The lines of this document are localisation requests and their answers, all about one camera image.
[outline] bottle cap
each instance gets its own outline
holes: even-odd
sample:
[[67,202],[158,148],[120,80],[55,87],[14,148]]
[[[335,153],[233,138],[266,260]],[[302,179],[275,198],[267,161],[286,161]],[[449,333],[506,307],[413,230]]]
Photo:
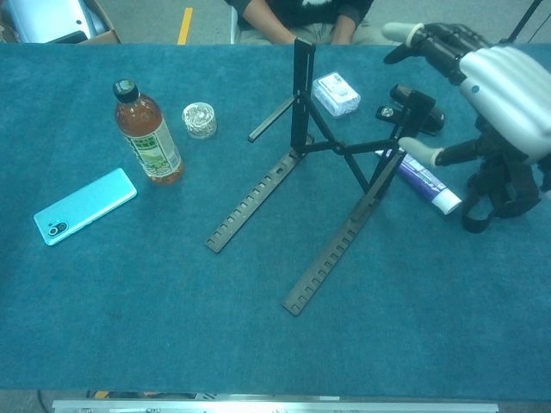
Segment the bottle cap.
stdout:
[[134,102],[139,98],[139,91],[136,84],[129,79],[121,79],[118,82],[115,82],[113,85],[113,92],[115,97],[121,103],[130,103]]

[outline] small white package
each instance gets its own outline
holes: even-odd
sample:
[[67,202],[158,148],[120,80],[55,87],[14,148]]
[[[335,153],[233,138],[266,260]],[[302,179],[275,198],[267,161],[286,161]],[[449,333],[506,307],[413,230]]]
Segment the small white package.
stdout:
[[335,118],[355,111],[360,104],[360,95],[337,73],[313,81],[313,95]]

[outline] yellow floor line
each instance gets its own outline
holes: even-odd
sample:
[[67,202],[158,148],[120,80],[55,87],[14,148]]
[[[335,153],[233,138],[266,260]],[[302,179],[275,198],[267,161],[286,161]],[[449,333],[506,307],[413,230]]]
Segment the yellow floor line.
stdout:
[[180,27],[180,35],[178,35],[178,45],[185,45],[188,39],[189,24],[191,23],[191,14],[193,8],[186,7],[183,12],[182,26]]
[[109,396],[108,391],[96,391],[94,398],[107,398]]

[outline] phone camera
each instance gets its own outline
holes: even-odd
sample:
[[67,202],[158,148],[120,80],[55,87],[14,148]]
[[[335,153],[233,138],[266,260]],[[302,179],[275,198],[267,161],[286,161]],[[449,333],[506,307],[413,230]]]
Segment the phone camera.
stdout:
[[67,229],[66,222],[59,222],[56,225],[50,224],[50,229],[48,230],[48,235],[50,237],[57,237],[61,232]]

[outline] bottle label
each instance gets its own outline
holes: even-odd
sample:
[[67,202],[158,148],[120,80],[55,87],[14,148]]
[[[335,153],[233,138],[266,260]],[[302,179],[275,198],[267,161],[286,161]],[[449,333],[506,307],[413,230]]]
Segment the bottle label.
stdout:
[[138,137],[124,136],[149,176],[168,176],[182,163],[182,157],[174,145],[164,119],[152,133]]

